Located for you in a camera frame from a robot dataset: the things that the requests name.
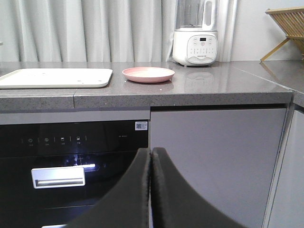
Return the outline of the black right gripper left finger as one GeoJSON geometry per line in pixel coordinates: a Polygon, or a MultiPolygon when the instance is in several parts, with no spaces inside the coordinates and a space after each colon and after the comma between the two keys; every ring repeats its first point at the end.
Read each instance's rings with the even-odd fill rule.
{"type": "Polygon", "coordinates": [[[66,228],[148,228],[150,149],[138,149],[121,179],[89,211],[66,228]]]}

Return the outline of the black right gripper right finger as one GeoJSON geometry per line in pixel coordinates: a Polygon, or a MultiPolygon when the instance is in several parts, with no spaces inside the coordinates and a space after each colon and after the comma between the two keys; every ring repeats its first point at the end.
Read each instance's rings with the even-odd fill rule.
{"type": "Polygon", "coordinates": [[[151,204],[155,228],[242,227],[190,186],[164,148],[153,148],[151,159],[151,204]]]}

